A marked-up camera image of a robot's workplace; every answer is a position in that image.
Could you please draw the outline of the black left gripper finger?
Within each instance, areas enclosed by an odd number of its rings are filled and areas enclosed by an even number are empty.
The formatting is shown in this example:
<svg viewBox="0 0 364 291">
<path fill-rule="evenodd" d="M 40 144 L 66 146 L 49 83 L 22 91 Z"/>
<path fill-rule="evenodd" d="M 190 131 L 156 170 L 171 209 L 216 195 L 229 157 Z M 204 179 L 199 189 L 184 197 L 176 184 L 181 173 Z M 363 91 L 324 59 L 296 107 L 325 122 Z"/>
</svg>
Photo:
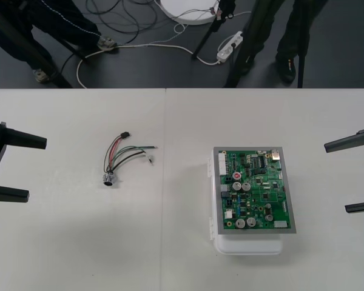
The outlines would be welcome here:
<svg viewBox="0 0 364 291">
<path fill-rule="evenodd" d="M 29 191 L 0 186 L 0 202 L 19 202 L 27 203 Z"/>
<path fill-rule="evenodd" d="M 3 146 L 25 147 L 31 149 L 46 149 L 47 139 L 29 133 L 4 128 Z"/>
</svg>

